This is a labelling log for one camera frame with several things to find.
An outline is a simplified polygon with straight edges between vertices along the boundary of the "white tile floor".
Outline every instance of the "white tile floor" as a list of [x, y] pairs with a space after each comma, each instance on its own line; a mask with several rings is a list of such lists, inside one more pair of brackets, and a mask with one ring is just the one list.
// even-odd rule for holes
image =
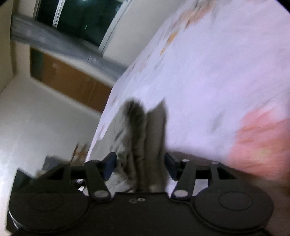
[[15, 78], [0, 94], [0, 236], [8, 235], [7, 203], [17, 168], [35, 175], [46, 155], [69, 160], [90, 144], [99, 114], [55, 96], [31, 78]]

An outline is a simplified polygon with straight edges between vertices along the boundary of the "black object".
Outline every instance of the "black object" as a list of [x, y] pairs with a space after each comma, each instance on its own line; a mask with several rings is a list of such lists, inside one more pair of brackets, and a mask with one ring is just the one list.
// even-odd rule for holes
[[[168, 153], [165, 166], [178, 183], [166, 193], [116, 193], [104, 181], [116, 165], [116, 154], [84, 166], [59, 165], [36, 180], [14, 182], [9, 216], [13, 235], [270, 235], [273, 203], [262, 190], [233, 175], [226, 166], [208, 167], [177, 161]], [[196, 179], [208, 188], [193, 196]], [[73, 187], [84, 179], [89, 196]]]

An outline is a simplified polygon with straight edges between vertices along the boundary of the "dark window glass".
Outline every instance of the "dark window glass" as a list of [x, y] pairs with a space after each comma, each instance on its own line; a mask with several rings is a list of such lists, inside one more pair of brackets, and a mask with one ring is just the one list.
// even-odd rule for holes
[[57, 29], [100, 46], [121, 4], [116, 0], [66, 0]]
[[52, 26], [58, 2], [59, 0], [42, 0], [36, 19], [46, 25]]

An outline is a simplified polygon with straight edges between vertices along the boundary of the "window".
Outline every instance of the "window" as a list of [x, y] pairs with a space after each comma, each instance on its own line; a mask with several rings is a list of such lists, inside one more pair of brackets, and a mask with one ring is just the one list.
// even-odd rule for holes
[[127, 5], [126, 0], [41, 0], [36, 20], [102, 52]]

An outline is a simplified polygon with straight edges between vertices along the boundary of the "folded cloth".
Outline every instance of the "folded cloth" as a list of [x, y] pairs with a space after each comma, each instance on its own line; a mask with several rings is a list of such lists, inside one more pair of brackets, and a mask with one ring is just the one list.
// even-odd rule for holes
[[[90, 160], [102, 160], [110, 152], [117, 154], [117, 167], [106, 182], [111, 194], [164, 191], [164, 187], [160, 187], [163, 181], [158, 171], [161, 164], [160, 159], [157, 160], [160, 157], [159, 151], [151, 152], [150, 154], [155, 154], [156, 158], [150, 156], [147, 158], [150, 163], [145, 164], [146, 122], [147, 115], [140, 103], [125, 102], [109, 125], [103, 139], [98, 140], [92, 150]], [[158, 182], [159, 187], [150, 190], [149, 185], [154, 182]]]

